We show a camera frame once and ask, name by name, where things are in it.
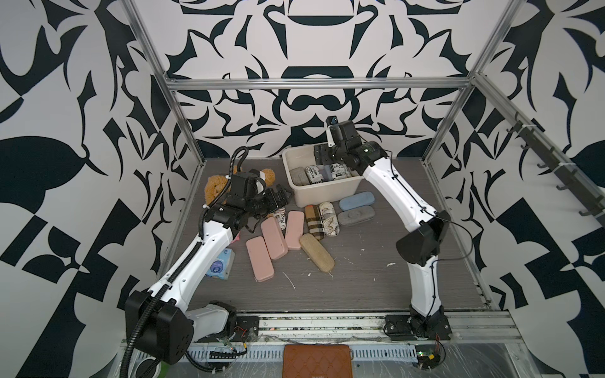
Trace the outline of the newspaper print case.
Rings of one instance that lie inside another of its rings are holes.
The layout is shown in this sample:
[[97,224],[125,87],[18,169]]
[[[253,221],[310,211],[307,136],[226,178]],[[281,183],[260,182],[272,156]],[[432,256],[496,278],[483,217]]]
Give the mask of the newspaper print case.
[[332,163],[331,165],[332,180],[343,180],[352,177],[352,173],[346,165],[340,163]]
[[287,227],[286,209],[284,207],[277,209],[274,212],[273,217],[277,220],[277,223],[280,226],[280,229],[282,231],[284,231]]

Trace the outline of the newspaper flag case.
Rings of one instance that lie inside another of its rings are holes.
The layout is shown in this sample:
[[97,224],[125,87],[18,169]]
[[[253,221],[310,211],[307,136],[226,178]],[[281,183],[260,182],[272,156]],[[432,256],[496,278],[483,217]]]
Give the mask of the newspaper flag case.
[[307,166],[304,172],[310,184],[321,184],[325,181],[321,170],[316,165]]

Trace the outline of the map print glasses case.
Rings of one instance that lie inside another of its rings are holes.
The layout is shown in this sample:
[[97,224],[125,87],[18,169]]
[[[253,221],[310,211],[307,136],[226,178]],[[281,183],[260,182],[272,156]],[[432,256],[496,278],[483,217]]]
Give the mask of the map print glasses case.
[[323,202],[318,205],[318,209],[325,236],[338,236],[340,233],[340,225],[334,205],[331,202]]

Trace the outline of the blue glasses case back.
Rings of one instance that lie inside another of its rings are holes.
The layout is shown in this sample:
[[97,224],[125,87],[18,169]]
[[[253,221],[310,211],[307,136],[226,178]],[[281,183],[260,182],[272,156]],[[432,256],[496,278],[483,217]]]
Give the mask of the blue glasses case back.
[[339,207],[342,211],[349,211],[363,206],[371,206],[374,203],[375,197],[372,192],[360,192],[340,200]]

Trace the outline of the blue glasses case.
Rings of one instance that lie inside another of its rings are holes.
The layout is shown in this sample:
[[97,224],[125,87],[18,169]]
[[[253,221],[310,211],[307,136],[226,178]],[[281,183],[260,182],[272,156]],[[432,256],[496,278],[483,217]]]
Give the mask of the blue glasses case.
[[339,207],[342,211],[349,211],[363,206],[371,206],[374,203],[375,197],[372,192],[360,192],[340,200]]
[[320,171],[321,171],[324,182],[332,181],[332,171],[329,166],[323,165],[320,168]]

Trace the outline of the grey glasses case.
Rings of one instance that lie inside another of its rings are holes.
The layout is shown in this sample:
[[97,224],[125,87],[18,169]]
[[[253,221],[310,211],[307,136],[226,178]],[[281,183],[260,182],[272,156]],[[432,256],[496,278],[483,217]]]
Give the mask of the grey glasses case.
[[338,214],[338,222],[344,227],[357,225],[375,217],[376,213],[372,206],[361,206],[355,209],[343,211]]

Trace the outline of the tan woven glasses case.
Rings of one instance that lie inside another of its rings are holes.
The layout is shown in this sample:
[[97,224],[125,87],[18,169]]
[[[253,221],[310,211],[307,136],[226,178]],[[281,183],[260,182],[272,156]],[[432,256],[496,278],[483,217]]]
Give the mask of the tan woven glasses case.
[[321,272],[332,272],[336,263],[329,252],[311,234],[304,234],[299,238],[302,250]]

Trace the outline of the grey woven rectangular case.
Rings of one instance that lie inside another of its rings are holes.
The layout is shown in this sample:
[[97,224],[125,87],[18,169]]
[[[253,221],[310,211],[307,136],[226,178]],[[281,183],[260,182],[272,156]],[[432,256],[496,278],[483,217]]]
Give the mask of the grey woven rectangular case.
[[290,173],[290,177],[291,177],[291,182],[295,186],[302,187],[302,186],[310,185],[310,181],[309,181],[309,178],[306,174],[304,167],[294,168],[294,169],[290,170],[289,173]]

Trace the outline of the blue glasses case front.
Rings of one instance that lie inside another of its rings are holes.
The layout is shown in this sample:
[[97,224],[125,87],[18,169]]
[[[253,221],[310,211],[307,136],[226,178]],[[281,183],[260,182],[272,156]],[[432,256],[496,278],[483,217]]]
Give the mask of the blue glasses case front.
[[324,182],[332,181],[332,171],[329,166],[323,165],[320,168],[320,171],[321,171]]

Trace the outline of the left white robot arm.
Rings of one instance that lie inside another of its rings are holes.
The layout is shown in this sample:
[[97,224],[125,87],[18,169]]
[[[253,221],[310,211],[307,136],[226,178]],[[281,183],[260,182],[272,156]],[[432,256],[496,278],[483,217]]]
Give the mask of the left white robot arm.
[[242,171],[249,149],[236,149],[229,161],[227,183],[204,207],[198,233],[176,263],[145,291],[134,291],[124,304],[127,346],[121,377],[130,373],[132,355],[139,350],[154,361],[142,374],[154,374],[165,362],[173,365],[189,355],[192,343],[208,336],[228,339],[235,332],[236,310],[211,302],[198,310],[189,305],[212,264],[251,218],[261,220],[286,206],[282,186],[270,187],[260,171]]

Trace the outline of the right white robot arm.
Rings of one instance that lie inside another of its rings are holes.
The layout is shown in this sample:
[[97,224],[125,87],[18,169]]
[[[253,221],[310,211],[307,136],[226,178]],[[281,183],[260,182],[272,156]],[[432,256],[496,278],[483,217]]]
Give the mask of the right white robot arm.
[[447,340],[451,326],[440,298],[439,254],[452,219],[427,203],[395,168],[392,154],[359,135],[352,121],[326,120],[327,141],[314,149],[318,163],[340,163],[372,184],[400,217],[407,234],[395,244],[411,280],[407,315],[385,318],[384,334],[395,341]]

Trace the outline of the pink glasses case right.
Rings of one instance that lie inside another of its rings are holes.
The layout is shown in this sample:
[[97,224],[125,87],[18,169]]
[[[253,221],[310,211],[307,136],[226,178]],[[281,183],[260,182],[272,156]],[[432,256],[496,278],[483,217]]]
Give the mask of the pink glasses case right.
[[304,234],[305,214],[301,211],[290,211],[287,216],[285,241],[289,250],[302,250],[299,239]]

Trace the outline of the pink glasses case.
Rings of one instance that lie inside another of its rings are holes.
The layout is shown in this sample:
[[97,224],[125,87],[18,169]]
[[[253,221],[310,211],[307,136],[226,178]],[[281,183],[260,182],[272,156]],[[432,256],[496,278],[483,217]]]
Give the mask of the pink glasses case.
[[299,239],[304,234],[305,214],[301,211],[290,211],[287,216],[285,241],[289,250],[302,250]]
[[276,218],[268,217],[261,223],[262,236],[272,260],[278,260],[288,253],[285,236]]
[[249,239],[246,242],[253,274],[257,282],[264,282],[274,277],[275,271],[269,256],[266,242],[262,236]]

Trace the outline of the plaid brown glasses case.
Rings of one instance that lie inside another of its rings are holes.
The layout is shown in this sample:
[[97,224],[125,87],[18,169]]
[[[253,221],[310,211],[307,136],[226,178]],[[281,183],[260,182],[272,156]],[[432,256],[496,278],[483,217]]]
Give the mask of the plaid brown glasses case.
[[326,232],[321,219],[321,212],[318,205],[308,205],[304,208],[305,219],[307,222],[308,233],[315,239],[322,240],[326,237]]

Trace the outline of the beige plastic storage box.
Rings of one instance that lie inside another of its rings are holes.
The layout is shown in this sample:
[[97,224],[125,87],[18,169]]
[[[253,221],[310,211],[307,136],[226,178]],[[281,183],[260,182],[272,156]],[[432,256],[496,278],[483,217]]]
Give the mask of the beige plastic storage box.
[[[320,143],[305,146],[290,146],[285,148],[282,153],[282,160],[285,167],[286,177],[290,188],[294,194],[296,206],[304,208],[308,205],[318,205],[323,202],[337,202],[342,198],[354,195],[357,192],[359,184],[363,177],[357,173],[352,173],[350,177],[332,179],[332,170],[329,166],[319,165],[315,162],[314,147],[320,146]],[[319,169],[319,176],[324,180],[321,183],[298,185],[292,178],[291,171],[298,168],[302,169],[302,176],[307,178],[305,168],[307,166],[316,166]]]

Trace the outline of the pink glasses case middle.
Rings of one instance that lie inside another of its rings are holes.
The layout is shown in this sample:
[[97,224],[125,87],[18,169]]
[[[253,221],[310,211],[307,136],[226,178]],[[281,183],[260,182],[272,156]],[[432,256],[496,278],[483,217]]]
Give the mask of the pink glasses case middle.
[[276,218],[268,217],[261,223],[262,236],[272,260],[278,260],[288,253],[285,236]]

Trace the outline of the pink glasses case front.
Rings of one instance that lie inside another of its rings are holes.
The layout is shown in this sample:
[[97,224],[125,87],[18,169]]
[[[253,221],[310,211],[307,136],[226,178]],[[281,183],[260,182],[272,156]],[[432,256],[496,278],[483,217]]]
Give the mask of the pink glasses case front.
[[249,239],[246,242],[253,274],[257,282],[264,282],[274,277],[275,271],[269,256],[266,242],[262,236]]

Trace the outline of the orange plush teddy bear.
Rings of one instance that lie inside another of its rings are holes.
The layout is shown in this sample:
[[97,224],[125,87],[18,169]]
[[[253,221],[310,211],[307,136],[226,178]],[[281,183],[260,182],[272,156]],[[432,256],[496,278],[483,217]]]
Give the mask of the orange plush teddy bear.
[[[271,187],[276,181],[276,174],[272,169],[262,169],[260,176],[264,179],[266,185]],[[225,188],[228,179],[225,176],[215,175],[211,176],[206,182],[204,187],[204,198],[206,205],[212,203],[219,196],[222,190]]]

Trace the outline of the blue tissue pack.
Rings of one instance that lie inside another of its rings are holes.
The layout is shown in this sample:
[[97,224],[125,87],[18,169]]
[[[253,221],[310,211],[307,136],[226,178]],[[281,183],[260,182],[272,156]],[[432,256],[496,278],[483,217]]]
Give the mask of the blue tissue pack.
[[211,264],[206,275],[220,280],[228,280],[233,267],[235,254],[232,249],[225,248]]

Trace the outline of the brown quilted leather wallet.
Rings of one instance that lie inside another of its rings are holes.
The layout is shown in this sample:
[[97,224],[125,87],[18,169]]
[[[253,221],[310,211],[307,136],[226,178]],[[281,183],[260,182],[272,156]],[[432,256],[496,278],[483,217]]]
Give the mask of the brown quilted leather wallet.
[[352,378],[351,349],[346,345],[288,344],[284,349],[282,376]]

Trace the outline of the green circuit board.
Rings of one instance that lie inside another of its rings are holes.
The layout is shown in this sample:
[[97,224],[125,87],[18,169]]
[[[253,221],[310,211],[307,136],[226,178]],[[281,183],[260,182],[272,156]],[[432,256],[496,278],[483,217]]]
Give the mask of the green circuit board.
[[416,359],[414,367],[423,371],[433,371],[442,365],[447,357],[447,349],[443,344],[435,346],[418,346],[416,348]]

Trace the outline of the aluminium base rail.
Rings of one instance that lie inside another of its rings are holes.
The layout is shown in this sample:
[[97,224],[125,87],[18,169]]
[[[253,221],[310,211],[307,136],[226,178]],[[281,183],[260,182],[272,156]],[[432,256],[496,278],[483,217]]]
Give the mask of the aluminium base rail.
[[[505,311],[453,310],[444,313],[447,324],[434,329],[438,339],[447,343],[523,343],[512,316]],[[206,335],[195,343],[218,342],[227,338],[247,341],[285,343],[345,343],[349,341],[384,342],[398,340],[425,343],[433,336],[414,336],[408,311],[386,312],[278,312],[238,313],[228,323],[225,336]]]

